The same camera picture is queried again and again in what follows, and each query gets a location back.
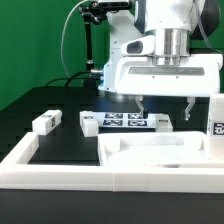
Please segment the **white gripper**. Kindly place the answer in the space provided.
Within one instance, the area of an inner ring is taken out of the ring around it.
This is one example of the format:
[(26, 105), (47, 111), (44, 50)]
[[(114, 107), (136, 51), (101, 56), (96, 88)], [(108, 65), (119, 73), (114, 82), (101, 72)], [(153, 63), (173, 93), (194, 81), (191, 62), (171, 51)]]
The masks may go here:
[(180, 96), (187, 98), (182, 120), (190, 119), (195, 97), (209, 97), (220, 91), (221, 54), (193, 54), (181, 59), (178, 66), (156, 66), (150, 57), (124, 57), (116, 69), (114, 88), (119, 94), (136, 96), (143, 118), (148, 118), (143, 96)]

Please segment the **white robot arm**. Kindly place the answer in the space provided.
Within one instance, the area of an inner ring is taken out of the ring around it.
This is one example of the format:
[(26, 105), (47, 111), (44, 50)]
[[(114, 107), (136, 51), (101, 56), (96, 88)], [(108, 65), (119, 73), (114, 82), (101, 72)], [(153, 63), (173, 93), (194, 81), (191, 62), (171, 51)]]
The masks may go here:
[(220, 91), (223, 55), (192, 53), (192, 39), (206, 40), (219, 23), (217, 0), (94, 0), (93, 21), (110, 24), (110, 56), (99, 90), (116, 97), (185, 97), (185, 119), (197, 97)]

